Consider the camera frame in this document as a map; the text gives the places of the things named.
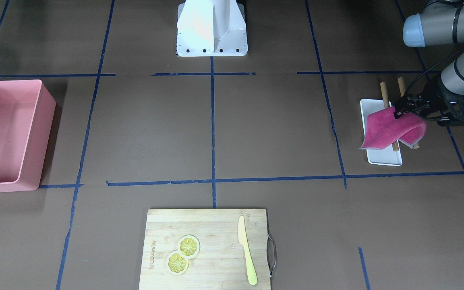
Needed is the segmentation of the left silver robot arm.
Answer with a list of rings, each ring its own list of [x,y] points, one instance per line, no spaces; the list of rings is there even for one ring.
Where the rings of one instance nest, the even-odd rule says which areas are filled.
[[[440,126],[464,126],[464,0],[426,1],[422,13],[405,20],[402,36],[409,47],[463,47],[446,57],[451,63],[420,94],[405,91],[394,105],[394,118],[414,114]]]

